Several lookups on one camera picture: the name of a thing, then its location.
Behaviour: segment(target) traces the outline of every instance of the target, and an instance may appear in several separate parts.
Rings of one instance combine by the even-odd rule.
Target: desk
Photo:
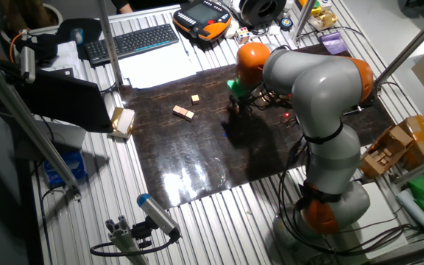
[[[114,35],[142,29],[157,24],[171,23],[172,13],[179,7],[164,7],[156,10],[145,10],[138,13],[113,16],[110,21]],[[342,0],[333,1],[333,9],[339,16],[337,26],[352,27],[361,30],[354,18],[347,11]],[[291,19],[297,21],[297,15],[291,11]],[[54,33],[56,27],[33,30],[32,33]],[[384,63],[377,54],[358,35],[343,31],[342,37],[353,57],[366,60],[375,75],[384,69]],[[289,44],[289,34],[278,36],[263,36],[253,41]],[[227,66],[235,63],[238,44],[234,40],[221,40],[217,45],[200,49],[191,45],[181,37],[181,43],[188,51],[189,58],[197,71]],[[317,44],[315,37],[301,41],[302,46]],[[97,82],[99,89],[109,88],[113,84],[113,72],[110,65],[91,68],[88,61],[80,62],[83,74],[91,82]],[[405,117],[418,113],[411,106],[411,100],[402,90],[395,86],[384,86],[380,96],[382,104],[389,112],[394,122],[398,123]],[[121,106],[118,93],[105,95],[108,111],[115,106]],[[105,134],[88,133],[82,147],[88,176],[80,180],[82,200],[64,199],[59,192],[50,194],[43,202],[46,212],[48,238],[43,232],[40,216],[40,204],[35,200],[40,220],[40,239],[42,241],[45,263],[50,264],[49,251],[53,264],[128,264],[126,258],[100,258],[89,253],[89,247],[109,242],[105,220],[116,219],[125,215],[130,224],[142,222],[144,212],[136,205],[139,194],[147,192],[141,165],[138,162],[135,143],[132,139],[123,140],[108,137]],[[297,184],[303,183],[305,176],[302,169],[291,171],[291,178],[286,181],[287,202],[296,202],[299,197]],[[353,178],[362,177],[357,171]],[[391,209],[396,211],[399,206],[395,201],[392,187],[385,175],[376,180],[386,197]],[[38,184],[33,177],[34,196],[39,197],[47,188]],[[294,260],[281,246],[274,248],[269,255],[266,245],[274,238],[272,220],[277,210],[276,192],[277,176],[272,176],[245,185],[213,194],[209,197],[193,201],[168,210],[172,218],[181,226],[183,239],[179,244],[173,244],[166,250],[148,254],[151,264],[272,264],[276,260],[281,264],[294,264]],[[412,223],[413,220],[404,212],[398,214],[400,223]],[[151,238],[153,245],[158,247],[166,242],[165,236],[154,231]],[[328,260],[334,263],[333,257]],[[314,263],[320,264],[320,257]]]

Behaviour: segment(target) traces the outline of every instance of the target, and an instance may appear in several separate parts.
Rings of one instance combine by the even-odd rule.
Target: wooden block
[[[374,157],[374,160],[380,161],[382,158],[384,158],[384,156],[386,156],[386,154],[384,154],[383,152],[382,153],[379,153],[378,155],[376,155]]]
[[[188,111],[187,114],[185,115],[184,119],[186,121],[192,121],[192,117],[194,117],[194,113],[192,111]]]
[[[371,158],[375,158],[375,156],[378,155],[378,154],[379,154],[379,151],[375,150],[374,152],[371,153],[370,156],[371,156]]]
[[[188,113],[188,110],[186,110],[185,108],[181,108],[181,111],[180,111],[181,118],[185,118],[187,113]]]
[[[384,153],[386,153],[387,156],[392,156],[392,153],[387,148],[384,148]]]
[[[184,118],[184,114],[181,113],[181,111],[183,111],[184,109],[180,106],[174,106],[173,107],[173,114],[175,114],[176,116],[179,116],[181,118]]]
[[[193,105],[199,104],[200,103],[199,96],[198,95],[191,96],[191,102]]]

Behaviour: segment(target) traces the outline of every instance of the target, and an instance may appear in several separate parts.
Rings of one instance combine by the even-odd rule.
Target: purple object
[[[332,55],[347,51],[346,43],[339,32],[323,35],[319,40]]]

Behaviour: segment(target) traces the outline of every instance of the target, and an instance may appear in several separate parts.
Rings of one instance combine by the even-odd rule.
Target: orange controller
[[[179,28],[202,40],[215,40],[220,37],[231,20],[227,10],[207,0],[196,0],[173,15],[173,21]]]

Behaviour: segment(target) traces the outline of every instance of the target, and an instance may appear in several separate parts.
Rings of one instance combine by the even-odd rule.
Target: small wooden cube
[[[375,156],[378,154],[379,154],[379,151],[375,150],[374,152],[371,153],[371,158],[375,158]]]
[[[185,118],[187,113],[188,113],[188,110],[186,110],[185,108],[181,108],[180,110],[181,118]]]
[[[191,102],[192,102],[193,105],[199,104],[200,103],[199,96],[197,96],[197,95],[191,96]]]
[[[181,114],[181,110],[182,110],[183,108],[182,107],[180,107],[180,106],[174,106],[173,107],[173,114],[175,114],[176,116],[179,116],[179,117],[184,117],[184,115],[182,115]]]
[[[187,114],[185,115],[184,119],[186,121],[192,121],[193,117],[194,117],[194,113],[192,111],[188,111]]]
[[[384,153],[386,153],[387,156],[392,156],[392,153],[387,148],[384,148]]]

